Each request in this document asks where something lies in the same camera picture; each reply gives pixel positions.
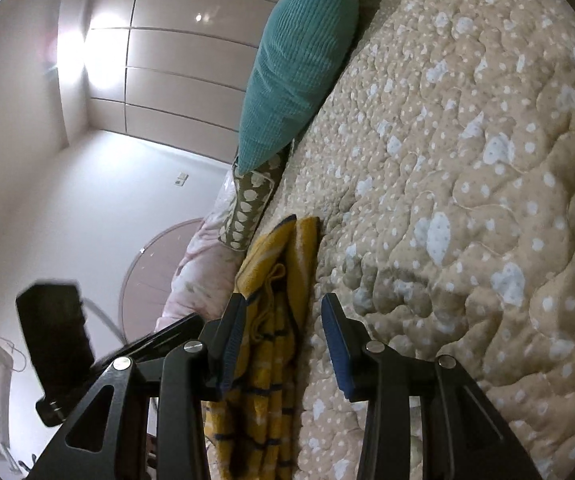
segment teal pillow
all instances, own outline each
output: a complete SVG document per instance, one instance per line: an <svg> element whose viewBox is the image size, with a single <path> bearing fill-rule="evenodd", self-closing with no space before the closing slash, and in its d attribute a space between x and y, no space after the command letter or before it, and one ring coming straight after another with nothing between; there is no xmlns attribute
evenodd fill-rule
<svg viewBox="0 0 575 480"><path fill-rule="evenodd" d="M289 144L317 113L349 50L359 0L279 0L263 30L239 127L239 172Z"/></svg>

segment bed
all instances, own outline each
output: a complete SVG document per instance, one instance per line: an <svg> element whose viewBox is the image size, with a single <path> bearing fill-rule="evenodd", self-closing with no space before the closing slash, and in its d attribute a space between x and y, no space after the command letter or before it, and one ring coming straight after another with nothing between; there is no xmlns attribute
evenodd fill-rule
<svg viewBox="0 0 575 480"><path fill-rule="evenodd" d="M407 356L455 356L543 478L575 465L575 13L565 0L361 0L346 68L258 233L317 215L295 478L356 475L366 407L320 320ZM410 402L412 473L420 411Z"/></svg>

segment yellow striped towel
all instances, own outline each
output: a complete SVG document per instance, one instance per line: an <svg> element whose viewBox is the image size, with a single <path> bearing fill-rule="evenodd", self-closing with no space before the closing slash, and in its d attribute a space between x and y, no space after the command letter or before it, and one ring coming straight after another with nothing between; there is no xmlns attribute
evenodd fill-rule
<svg viewBox="0 0 575 480"><path fill-rule="evenodd" d="M292 215L260 237L239 270L247 301L232 388L207 402L205 434L223 480L289 480L295 357L309 306L318 218Z"/></svg>

